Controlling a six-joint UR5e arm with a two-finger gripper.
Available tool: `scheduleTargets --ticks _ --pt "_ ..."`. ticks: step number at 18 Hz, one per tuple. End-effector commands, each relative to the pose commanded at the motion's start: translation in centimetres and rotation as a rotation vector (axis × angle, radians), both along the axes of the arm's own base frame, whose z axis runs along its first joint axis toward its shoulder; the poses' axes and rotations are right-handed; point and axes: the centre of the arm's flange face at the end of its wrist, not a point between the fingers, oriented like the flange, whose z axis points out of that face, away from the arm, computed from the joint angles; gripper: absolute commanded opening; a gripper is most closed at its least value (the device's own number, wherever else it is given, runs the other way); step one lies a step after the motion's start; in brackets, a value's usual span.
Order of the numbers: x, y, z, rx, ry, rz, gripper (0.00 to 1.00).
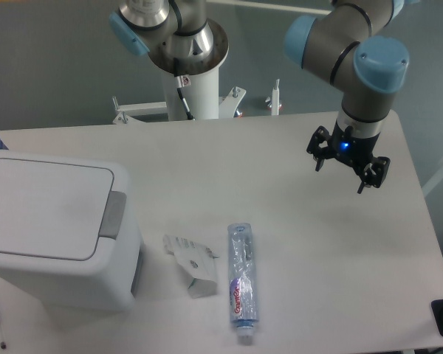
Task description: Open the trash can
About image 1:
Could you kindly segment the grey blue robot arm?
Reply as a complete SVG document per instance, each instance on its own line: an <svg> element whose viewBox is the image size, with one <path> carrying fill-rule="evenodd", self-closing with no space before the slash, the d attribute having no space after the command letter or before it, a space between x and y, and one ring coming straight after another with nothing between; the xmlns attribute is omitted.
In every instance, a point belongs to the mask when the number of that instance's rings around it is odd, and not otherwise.
<svg viewBox="0 0 443 354"><path fill-rule="evenodd" d="M380 30L402 11L403 1L333 1L324 18L297 18L284 37L284 53L303 70L341 91L334 128L320 126L306 151L320 170L329 159L350 167L358 192L381 187L391 160L373 149L410 63L405 45Z"/></svg>

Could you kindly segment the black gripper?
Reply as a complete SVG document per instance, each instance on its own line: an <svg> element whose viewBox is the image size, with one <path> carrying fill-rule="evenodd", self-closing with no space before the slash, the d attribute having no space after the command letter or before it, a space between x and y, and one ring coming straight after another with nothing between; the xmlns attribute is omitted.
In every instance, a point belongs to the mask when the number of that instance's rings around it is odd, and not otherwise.
<svg viewBox="0 0 443 354"><path fill-rule="evenodd" d="M374 156L373 150L385 120L362 122L339 113L332 135L322 125L312 134L306 152L316 161L319 172L325 160L333 157L351 167L360 177L357 193L365 188L380 188L384 182L391 160L385 156Z"/></svg>

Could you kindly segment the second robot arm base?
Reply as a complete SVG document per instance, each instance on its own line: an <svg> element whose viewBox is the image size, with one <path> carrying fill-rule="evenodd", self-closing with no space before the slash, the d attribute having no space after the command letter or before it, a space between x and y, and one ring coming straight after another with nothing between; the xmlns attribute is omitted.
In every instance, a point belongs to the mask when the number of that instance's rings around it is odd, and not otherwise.
<svg viewBox="0 0 443 354"><path fill-rule="evenodd" d="M225 61L226 32L208 18L206 1L123 1L109 16L120 43L174 76L198 75Z"/></svg>

